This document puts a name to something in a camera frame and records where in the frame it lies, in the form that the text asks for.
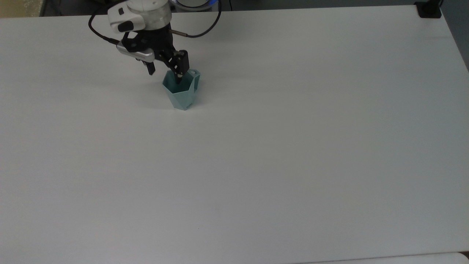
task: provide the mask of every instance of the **white table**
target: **white table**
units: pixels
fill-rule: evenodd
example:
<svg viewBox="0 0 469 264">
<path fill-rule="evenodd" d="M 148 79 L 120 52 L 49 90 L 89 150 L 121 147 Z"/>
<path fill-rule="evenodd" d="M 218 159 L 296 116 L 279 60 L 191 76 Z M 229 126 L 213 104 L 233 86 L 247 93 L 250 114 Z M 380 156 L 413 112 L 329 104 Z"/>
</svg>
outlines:
<svg viewBox="0 0 469 264">
<path fill-rule="evenodd" d="M 174 14 L 200 32 L 213 13 Z M 87 17 L 0 20 L 0 263 L 469 249 L 469 74 L 413 6 L 224 13 L 172 108 Z M 96 28 L 109 36 L 106 17 Z"/>
</svg>

